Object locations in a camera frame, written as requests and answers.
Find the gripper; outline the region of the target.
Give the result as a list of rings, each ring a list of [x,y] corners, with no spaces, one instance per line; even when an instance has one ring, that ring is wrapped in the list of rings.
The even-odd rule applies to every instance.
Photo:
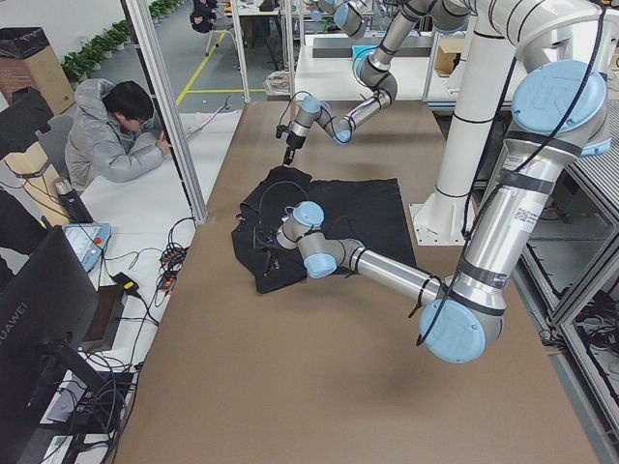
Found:
[[[294,161],[295,151],[301,149],[304,146],[305,138],[302,135],[298,135],[294,132],[290,132],[286,137],[287,149],[284,151],[282,164],[289,166]]]
[[[269,226],[255,226],[252,233],[252,246],[256,251],[278,249],[277,230]]]

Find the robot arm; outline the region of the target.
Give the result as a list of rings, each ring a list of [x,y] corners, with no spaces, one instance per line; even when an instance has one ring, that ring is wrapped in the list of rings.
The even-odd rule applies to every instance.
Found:
[[[391,73],[391,62],[421,18],[428,16],[435,29],[452,33],[463,27],[469,14],[470,9],[461,1],[400,1],[381,42],[361,53],[353,65],[355,77],[370,90],[370,96],[346,115],[337,117],[325,101],[306,94],[289,123],[277,126],[276,137],[286,137],[282,163],[292,163],[314,125],[322,128],[339,145],[344,145],[352,140],[355,129],[394,103],[398,83]]]
[[[313,126],[340,144],[396,99],[392,59],[416,23],[430,17],[443,33],[475,22],[456,110],[434,192],[413,218],[418,240],[463,242],[455,273],[446,279],[407,267],[354,239],[327,239],[321,207],[292,208],[277,235],[297,250],[307,274],[321,278],[344,267],[414,298],[419,342],[449,363],[479,358],[503,331],[504,290],[562,170],[606,152],[606,73],[618,37],[616,10],[590,1],[402,1],[380,44],[364,54],[357,78],[371,96],[342,117],[327,103],[303,99],[277,134],[292,161]],[[513,96],[503,165],[477,212],[467,197],[511,64],[526,76]]]

